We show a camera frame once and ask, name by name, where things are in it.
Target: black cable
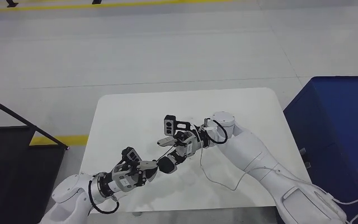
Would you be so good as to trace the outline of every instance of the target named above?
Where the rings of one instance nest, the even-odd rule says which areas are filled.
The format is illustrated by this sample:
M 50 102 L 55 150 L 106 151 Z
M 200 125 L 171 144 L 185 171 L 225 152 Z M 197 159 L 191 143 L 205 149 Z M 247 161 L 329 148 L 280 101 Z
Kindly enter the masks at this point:
M 157 159 L 157 161 L 159 161 L 162 157 L 164 157 L 174 146 L 172 146 L 166 153 L 164 153 L 161 157 L 159 157 L 159 159 Z
M 217 142 L 217 141 L 213 140 L 213 139 L 209 136 L 209 134 L 208 134 L 207 131 L 205 131 L 205 134 L 206 134 L 206 136 L 208 137 L 208 139 L 210 139 L 210 140 L 211 140 L 212 142 L 214 142 L 215 144 L 225 144 L 226 141 L 228 140 L 228 133 L 226 132 L 225 128 L 224 128 L 219 122 L 217 122 L 216 120 L 210 119 L 210 118 L 208 118 L 208 119 L 209 119 L 209 120 L 212 120 L 213 122 L 215 122 L 215 123 L 223 130 L 223 132 L 224 132 L 224 134 L 225 134 L 225 140 L 222 141 L 222 142 Z
M 92 198 L 92 193 L 91 193 L 91 184 L 92 184 L 92 180 L 89 181 L 88 183 L 88 195 L 89 195 L 89 201 L 91 202 L 91 205 L 95 208 L 95 210 L 97 210 L 99 213 L 102 213 L 102 214 L 112 214 L 112 213 L 115 213 L 118 208 L 119 208 L 119 202 L 117 202 L 117 206 L 115 209 L 109 211 L 109 212 L 106 212 L 106 211 L 102 211 L 100 210 L 100 208 L 98 208 L 95 204 L 95 202 L 93 201 L 93 198 Z

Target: wire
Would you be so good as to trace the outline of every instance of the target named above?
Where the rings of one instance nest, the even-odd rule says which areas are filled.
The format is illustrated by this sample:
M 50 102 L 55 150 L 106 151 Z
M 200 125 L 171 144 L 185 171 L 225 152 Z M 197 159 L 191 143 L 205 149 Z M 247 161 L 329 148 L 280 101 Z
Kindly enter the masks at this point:
M 358 200 L 354 200 L 353 202 L 341 202 L 341 201 L 337 200 L 336 198 L 333 198 L 333 201 L 337 202 L 338 204 L 354 204 L 354 203 L 358 202 Z
M 208 134 L 207 131 L 205 131 L 205 134 L 206 134 L 207 138 L 210 139 L 210 140 L 211 140 L 212 142 L 214 142 L 215 144 L 225 144 L 226 141 L 228 140 L 228 133 L 226 132 L 225 128 L 224 128 L 219 122 L 217 122 L 216 120 L 211 119 L 211 118 L 208 118 L 208 119 L 209 119 L 209 120 L 212 120 L 213 122 L 215 122 L 215 123 L 223 130 L 223 132 L 224 132 L 224 134 L 225 134 L 225 140 L 222 141 L 222 142 L 217 142 L 217 141 L 213 140 L 213 139 L 209 136 L 209 134 Z
M 174 146 L 170 147 L 170 149 L 166 153 L 164 153 L 161 157 L 159 157 L 159 159 L 157 159 L 157 161 L 159 161 L 162 157 L 164 157 L 173 147 Z
M 95 210 L 97 210 L 99 213 L 102 213 L 102 214 L 112 214 L 112 213 L 115 213 L 118 208 L 119 208 L 119 202 L 116 202 L 117 206 L 115 209 L 107 212 L 107 211 L 102 211 L 100 210 L 100 208 L 98 208 L 95 204 L 95 202 L 93 201 L 93 198 L 92 198 L 92 192 L 91 192 L 91 184 L 92 184 L 92 180 L 89 181 L 88 183 L 88 195 L 89 195 L 89 201 L 91 202 L 91 205 L 93 206 L 93 208 L 95 208 Z
M 206 177 L 210 182 L 219 184 L 219 185 L 221 185 L 221 186 L 223 186 L 223 187 L 225 187 L 225 188 L 227 188 L 227 189 L 229 189 L 229 190 L 231 190 L 231 191 L 235 191 L 235 190 L 238 188 L 238 186 L 239 186 L 241 180 L 244 178 L 244 176 L 245 176 L 246 174 L 248 174 L 249 172 L 251 172 L 251 171 L 253 171 L 253 170 L 266 169 L 266 170 L 274 171 L 274 172 L 276 172 L 278 175 L 283 176 L 283 177 L 285 177 L 285 178 L 287 178 L 287 179 L 289 179 L 289 180 L 293 180 L 293 181 L 297 181 L 297 182 L 299 182 L 299 183 L 303 183 L 303 184 L 307 184 L 307 185 L 313 186 L 313 187 L 315 187 L 315 188 L 321 190 L 323 193 L 328 194 L 325 190 L 323 190 L 322 188 L 320 188 L 320 187 L 317 186 L 317 185 L 311 184 L 310 182 L 304 181 L 304 180 L 302 180 L 302 179 L 300 179 L 300 178 L 297 178 L 297 179 L 290 178 L 290 177 L 288 177 L 288 176 L 282 174 L 282 173 L 280 172 L 280 170 L 275 170 L 275 169 L 271 169 L 271 168 L 268 168 L 268 167 L 255 167 L 255 168 L 252 168 L 252 169 L 246 171 L 246 172 L 240 177 L 240 179 L 239 179 L 239 181 L 237 182 L 237 184 L 236 184 L 236 186 L 235 186 L 234 189 L 231 189 L 230 187 L 226 186 L 225 184 L 222 184 L 222 183 L 217 182 L 217 181 L 215 181 L 215 180 L 211 180 L 211 179 L 208 177 L 208 175 L 206 174 L 206 172 L 205 172 L 205 170 L 204 170 L 204 167 L 203 167 L 203 165 L 202 165 L 202 163 L 201 163 L 201 160 L 202 160 L 202 151 L 203 151 L 204 147 L 202 146 L 202 142 L 201 142 L 201 139 L 200 139 L 200 135 L 199 135 L 198 131 L 196 130 L 195 126 L 194 126 L 192 123 L 190 123 L 190 125 L 191 125 L 192 127 L 194 127 L 194 130 L 195 130 L 195 132 L 196 132 L 196 134 L 197 134 L 197 136 L 198 136 L 198 138 L 199 138 L 199 142 L 200 142 L 200 146 L 201 146 L 200 160 L 199 160 L 200 168 L 202 169 L 202 171 L 203 171 L 205 177 Z M 353 201 L 353 202 L 344 203 L 344 202 L 340 202 L 339 200 L 335 199 L 333 196 L 332 196 L 332 200 L 335 201 L 335 202 L 337 202 L 337 203 L 340 203 L 340 204 L 354 204 L 354 203 L 358 202 L 358 200 L 355 200 L 355 201 Z M 329 207 L 330 207 L 331 210 L 334 211 L 334 213 L 335 213 L 339 218 L 341 218 L 341 217 L 339 216 L 339 214 L 338 214 L 331 206 L 329 206 Z M 353 222 L 354 222 L 356 219 L 358 219 L 358 214 L 357 214 L 350 222 L 348 222 L 347 220 L 343 220 L 343 219 L 342 219 L 341 221 L 343 221 L 343 222 L 346 223 L 346 224 L 353 224 Z
M 206 172 L 205 172 L 205 170 L 204 170 L 204 167 L 203 167 L 203 165 L 202 165 L 202 163 L 201 163 L 203 146 L 202 146 L 202 142 L 201 142 L 200 135 L 199 135 L 198 131 L 196 130 L 195 126 L 194 126 L 192 123 L 190 123 L 190 125 L 191 125 L 192 127 L 194 127 L 194 130 L 196 131 L 196 134 L 197 134 L 197 136 L 198 136 L 198 138 L 199 138 L 199 142 L 200 142 L 200 146 L 201 146 L 200 161 L 199 161 L 199 163 L 200 163 L 200 168 L 202 169 L 202 171 L 203 171 L 205 177 L 206 177 L 210 182 L 219 184 L 219 185 L 221 185 L 221 186 L 223 186 L 223 187 L 225 187 L 225 188 L 227 188 L 227 189 L 229 189 L 229 190 L 231 190 L 231 191 L 234 192 L 234 191 L 238 188 L 238 186 L 239 186 L 241 180 L 244 178 L 244 176 L 245 176 L 246 174 L 248 174 L 249 172 L 251 172 L 252 170 L 258 170 L 258 169 L 274 170 L 274 169 L 270 169 L 270 168 L 267 168 L 267 167 L 256 167 L 256 168 L 252 168 L 252 169 L 250 169 L 249 171 L 245 172 L 245 173 L 241 176 L 241 178 L 240 178 L 239 181 L 237 182 L 237 184 L 236 184 L 236 186 L 235 186 L 234 189 L 231 189 L 230 187 L 226 186 L 225 184 L 222 184 L 222 183 L 217 182 L 217 181 L 215 181 L 215 180 L 211 180 L 211 179 L 208 177 L 208 175 L 206 174 Z M 227 139 L 226 139 L 227 136 L 228 136 L 228 135 L 227 135 L 227 133 L 226 133 L 226 131 L 225 131 L 225 142 L 227 141 Z
M 358 214 L 357 214 L 354 218 L 352 218 L 352 220 L 349 222 L 349 224 L 353 224 L 353 222 L 354 222 L 357 218 L 358 218 Z

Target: black metal frame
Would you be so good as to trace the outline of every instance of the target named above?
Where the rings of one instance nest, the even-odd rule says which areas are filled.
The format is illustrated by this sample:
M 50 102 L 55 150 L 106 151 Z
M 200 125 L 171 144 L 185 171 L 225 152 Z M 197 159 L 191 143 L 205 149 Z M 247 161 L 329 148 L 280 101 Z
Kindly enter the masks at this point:
M 7 7 L 8 8 L 14 8 L 18 5 L 17 2 L 13 2 L 13 0 L 6 0 L 6 2 L 9 4 Z
M 0 110 L 4 111 L 5 113 L 7 113 L 8 115 L 12 116 L 13 118 L 23 122 L 27 126 L 34 128 L 37 132 L 39 132 L 40 134 L 42 134 L 46 138 L 51 139 L 53 142 L 57 143 L 58 145 L 63 146 L 66 149 L 69 148 L 67 145 L 65 145 L 61 141 L 57 140 L 55 137 L 51 136 L 49 133 L 47 133 L 44 130 L 42 130 L 41 128 L 37 127 L 35 124 L 32 124 L 31 122 L 29 122 L 28 120 L 26 120 L 22 116 L 16 114 L 14 111 L 10 110 L 9 108 L 5 107 L 2 104 L 0 104 Z

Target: yellow floor line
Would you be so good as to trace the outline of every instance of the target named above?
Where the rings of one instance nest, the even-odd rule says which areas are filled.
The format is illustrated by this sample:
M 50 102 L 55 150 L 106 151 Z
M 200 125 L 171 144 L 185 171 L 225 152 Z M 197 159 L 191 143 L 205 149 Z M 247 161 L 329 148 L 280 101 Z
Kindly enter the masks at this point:
M 118 2 L 108 4 L 79 4 L 67 6 L 25 6 L 20 4 L 15 8 L 0 8 L 1 11 L 28 11 L 28 10 L 74 10 L 85 8 L 109 8 L 109 7 L 130 7 L 130 6 L 152 6 L 159 4 L 183 4 L 183 3 L 210 3 L 210 2 L 234 2 L 235 0 L 164 0 L 153 2 Z
M 56 139 L 60 140 L 67 146 L 85 146 L 87 144 L 88 135 L 80 135 L 80 136 L 54 136 Z M 38 136 L 34 137 L 31 140 L 30 145 L 46 145 L 46 144 L 56 144 L 50 139 Z

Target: white cable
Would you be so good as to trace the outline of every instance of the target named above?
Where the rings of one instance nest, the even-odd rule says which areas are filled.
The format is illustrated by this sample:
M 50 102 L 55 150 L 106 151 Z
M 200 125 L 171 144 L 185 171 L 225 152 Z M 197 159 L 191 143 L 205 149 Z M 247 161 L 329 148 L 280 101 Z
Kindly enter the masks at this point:
M 227 189 L 229 189 L 229 190 L 231 190 L 231 191 L 235 191 L 235 190 L 238 188 L 238 186 L 239 186 L 241 180 L 243 179 L 243 177 L 244 177 L 246 174 L 248 174 L 248 173 L 251 172 L 252 170 L 267 169 L 267 170 L 272 170 L 272 171 L 276 172 L 278 175 L 283 176 L 283 177 L 285 177 L 285 178 L 287 178 L 287 179 L 289 179 L 289 180 L 293 180 L 293 181 L 296 181 L 296 182 L 299 182 L 299 183 L 303 183 L 303 184 L 307 184 L 307 185 L 313 186 L 313 187 L 315 187 L 315 188 L 321 190 L 323 193 L 329 194 L 329 193 L 327 193 L 325 190 L 323 190 L 322 188 L 320 188 L 320 187 L 317 186 L 317 185 L 314 185 L 314 184 L 312 184 L 312 183 L 310 183 L 310 182 L 304 181 L 304 180 L 302 180 L 302 179 L 300 179 L 300 178 L 297 178 L 297 177 L 296 177 L 297 179 L 290 178 L 290 177 L 288 177 L 288 176 L 282 174 L 282 173 L 280 172 L 280 170 L 274 170 L 274 169 L 271 169 L 271 168 L 268 168 L 268 167 L 256 167 L 256 168 L 252 168 L 252 169 L 246 171 L 246 172 L 241 176 L 241 178 L 240 178 L 239 181 L 237 182 L 237 184 L 236 184 L 236 186 L 235 186 L 234 189 L 231 189 L 230 187 L 228 187 L 228 186 L 226 186 L 225 184 L 222 184 L 222 183 L 220 183 L 220 182 L 211 180 L 211 179 L 207 176 L 207 174 L 206 174 L 206 172 L 205 172 L 205 170 L 204 170 L 204 167 L 203 167 L 202 164 L 201 164 L 202 151 L 203 151 L 204 148 L 203 148 L 203 146 L 202 146 L 202 142 L 201 142 L 200 135 L 199 135 L 198 131 L 196 130 L 195 125 L 193 125 L 192 123 L 190 123 L 190 125 L 192 126 L 192 128 L 194 128 L 194 130 L 195 130 L 195 132 L 196 132 L 196 134 L 197 134 L 197 137 L 199 138 L 199 142 L 200 142 L 200 146 L 201 146 L 200 161 L 199 161 L 199 163 L 200 163 L 200 168 L 202 169 L 202 171 L 203 171 L 205 177 L 206 177 L 210 182 L 212 182 L 212 183 L 219 184 L 219 185 L 221 185 L 221 186 L 223 186 L 223 187 L 225 187 L 225 188 L 227 188 Z M 337 202 L 337 203 L 339 203 L 339 204 L 354 204 L 354 203 L 357 203 L 357 202 L 358 202 L 358 200 L 355 200 L 355 201 L 353 201 L 353 202 L 347 202 L 347 203 L 345 203 L 345 202 L 340 202 L 339 200 L 335 199 L 333 196 L 332 196 L 332 200 L 335 201 L 335 202 Z M 334 213 L 336 213 L 336 214 L 338 215 L 338 217 L 340 218 L 339 214 L 338 214 L 331 206 L 329 206 L 329 207 L 330 207 L 330 209 L 333 210 Z M 342 220 L 342 221 L 344 221 L 344 222 L 347 223 L 347 224 L 353 224 L 354 220 L 356 220 L 357 218 L 358 218 L 358 214 L 357 214 L 350 222 L 348 222 L 347 220 Z
M 192 128 L 194 128 L 194 130 L 195 130 L 195 132 L 196 132 L 196 134 L 197 134 L 197 136 L 198 136 L 198 138 L 199 138 L 199 142 L 200 142 L 200 146 L 201 146 L 200 168 L 202 169 L 202 171 L 203 171 L 205 177 L 206 177 L 210 182 L 219 184 L 219 185 L 221 185 L 221 186 L 223 186 L 223 187 L 225 187 L 225 188 L 227 188 L 227 189 L 229 189 L 229 190 L 231 190 L 231 191 L 234 192 L 234 191 L 237 189 L 237 187 L 239 186 L 239 184 L 240 184 L 241 180 L 243 179 L 243 177 L 244 177 L 246 174 L 248 174 L 249 172 L 251 172 L 252 170 L 259 170 L 259 169 L 274 170 L 274 169 L 270 169 L 270 168 L 267 168 L 267 167 L 256 167 L 256 168 L 252 168 L 252 169 L 250 169 L 249 171 L 246 171 L 246 172 L 241 176 L 241 178 L 240 178 L 239 181 L 237 182 L 237 184 L 236 184 L 236 186 L 235 186 L 234 189 L 231 189 L 230 187 L 226 186 L 225 184 L 222 184 L 222 183 L 217 182 L 217 181 L 215 181 L 215 180 L 211 180 L 211 179 L 208 177 L 208 175 L 206 174 L 206 172 L 205 172 L 205 170 L 204 170 L 204 167 L 203 167 L 202 164 L 201 164 L 203 146 L 202 146 L 202 142 L 201 142 L 200 135 L 199 135 L 198 131 L 196 130 L 195 125 L 193 125 L 192 123 L 190 123 L 190 125 L 192 126 Z
M 357 203 L 358 200 L 354 200 L 353 202 L 341 202 L 340 200 L 333 198 L 333 201 L 337 202 L 338 204 L 354 204 Z
M 352 218 L 352 220 L 349 222 L 349 224 L 353 224 L 353 222 L 354 222 L 357 218 L 358 218 L 358 214 L 357 214 L 354 218 Z

